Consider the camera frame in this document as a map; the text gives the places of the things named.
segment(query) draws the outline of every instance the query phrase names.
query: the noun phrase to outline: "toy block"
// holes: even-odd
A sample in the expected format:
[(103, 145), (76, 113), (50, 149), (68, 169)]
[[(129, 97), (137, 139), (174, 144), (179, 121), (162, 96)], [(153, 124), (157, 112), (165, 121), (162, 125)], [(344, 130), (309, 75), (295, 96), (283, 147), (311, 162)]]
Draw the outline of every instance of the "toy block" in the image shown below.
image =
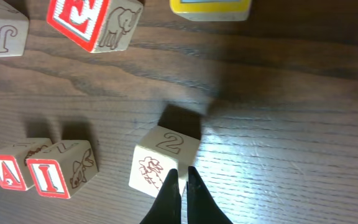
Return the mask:
[(28, 30), (28, 18), (0, 0), (0, 57), (23, 55)]
[(156, 126), (135, 147), (129, 186), (156, 197), (170, 169), (179, 173), (183, 193), (200, 140)]
[(126, 50), (143, 5), (136, 0), (51, 0), (47, 22), (91, 53)]
[(71, 198), (97, 173), (91, 144), (85, 140), (62, 140), (27, 159), (38, 194)]
[(170, 0), (171, 10), (191, 21), (244, 21), (252, 0)]
[(34, 183), (26, 159), (51, 146), (48, 138), (26, 138), (0, 150), (0, 186), (9, 190), (29, 190)]

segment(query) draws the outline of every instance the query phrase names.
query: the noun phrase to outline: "red block face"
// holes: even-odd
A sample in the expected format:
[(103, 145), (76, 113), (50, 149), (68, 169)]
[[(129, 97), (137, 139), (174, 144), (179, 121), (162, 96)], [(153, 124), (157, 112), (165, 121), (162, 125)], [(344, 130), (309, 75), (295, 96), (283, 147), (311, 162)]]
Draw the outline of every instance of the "red block face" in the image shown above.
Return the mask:
[(22, 173), (13, 156), (0, 155), (0, 186), (9, 190), (26, 190)]
[(47, 22), (87, 51), (92, 51), (109, 0), (51, 0)]
[(35, 188), (45, 197), (70, 198), (59, 163), (50, 159), (28, 159)]

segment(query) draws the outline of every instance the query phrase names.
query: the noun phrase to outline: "yellow border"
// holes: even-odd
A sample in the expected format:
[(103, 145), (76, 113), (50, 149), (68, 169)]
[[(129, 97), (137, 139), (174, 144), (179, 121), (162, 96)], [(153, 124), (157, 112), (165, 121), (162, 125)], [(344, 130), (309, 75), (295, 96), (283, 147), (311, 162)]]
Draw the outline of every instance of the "yellow border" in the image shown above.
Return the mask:
[(182, 3), (181, 0), (170, 0), (171, 9), (175, 13), (195, 12), (244, 12), (250, 8), (252, 0), (236, 2), (201, 2)]

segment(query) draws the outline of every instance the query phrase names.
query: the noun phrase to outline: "number 2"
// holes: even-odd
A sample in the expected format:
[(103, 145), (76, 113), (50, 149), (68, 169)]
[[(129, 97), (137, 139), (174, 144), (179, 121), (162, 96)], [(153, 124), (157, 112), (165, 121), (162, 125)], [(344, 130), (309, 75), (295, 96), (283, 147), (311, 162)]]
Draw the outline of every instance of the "number 2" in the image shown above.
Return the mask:
[(183, 144), (183, 138), (180, 135), (177, 135), (175, 133), (166, 133), (164, 134), (164, 137), (169, 139), (169, 141), (164, 141), (161, 143), (158, 143), (156, 147), (159, 147), (160, 149), (173, 152), (175, 154), (179, 154), (180, 148), (179, 147), (173, 147), (173, 146), (180, 146)]

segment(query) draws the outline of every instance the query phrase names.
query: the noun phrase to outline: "red border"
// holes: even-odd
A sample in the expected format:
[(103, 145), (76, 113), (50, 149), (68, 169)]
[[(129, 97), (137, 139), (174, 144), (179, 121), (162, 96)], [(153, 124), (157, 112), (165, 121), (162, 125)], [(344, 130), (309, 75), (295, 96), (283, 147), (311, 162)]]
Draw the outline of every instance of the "red border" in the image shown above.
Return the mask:
[[(59, 174), (60, 182), (62, 183), (64, 193), (51, 193), (51, 192), (44, 192), (41, 190), (40, 185), (38, 184), (37, 177), (35, 176), (35, 172), (32, 168), (32, 164), (51, 164), (55, 165), (57, 168), (57, 172)], [(64, 198), (69, 199), (70, 195), (68, 194), (67, 186), (65, 179), (63, 178), (62, 169), (57, 161), (53, 159), (27, 159), (27, 167), (30, 169), (30, 174), (32, 180), (34, 181), (35, 188), (38, 191), (38, 194), (44, 197), (56, 197), (56, 198)]]
[(96, 42), (96, 39), (99, 37), (100, 33), (100, 27), (102, 26), (102, 23), (104, 21), (104, 17), (106, 15), (106, 11), (108, 8), (109, 0), (103, 0), (102, 6), (100, 8), (100, 13), (98, 16), (98, 20), (96, 21), (91, 39), (89, 42), (83, 40), (81, 37), (77, 36), (74, 32), (68, 30), (66, 27), (58, 23), (53, 19), (53, 12), (56, 8), (56, 1), (57, 0), (50, 0), (49, 3), (49, 9), (47, 14), (47, 22), (54, 27), (56, 30), (67, 36), (72, 41), (76, 42), (79, 46), (84, 48), (85, 50), (91, 52), (94, 48), (94, 44)]
[(7, 187), (6, 185), (3, 185), (2, 184), (2, 181), (1, 181), (1, 178), (0, 178), (0, 186), (4, 189), (9, 189), (9, 190), (21, 190), (21, 191), (26, 191), (28, 190), (27, 188), (27, 185), (25, 184), (24, 182), (24, 179), (23, 179), (23, 175), (22, 175), (22, 172), (21, 170), (19, 169), (19, 166), (17, 165), (17, 162), (16, 162), (16, 158), (14, 156), (11, 156), (11, 155), (0, 155), (0, 160), (4, 160), (4, 161), (12, 161), (13, 164), (15, 165), (15, 169), (16, 169), (16, 172), (17, 172), (17, 175), (19, 176), (19, 181), (21, 183), (21, 187)]

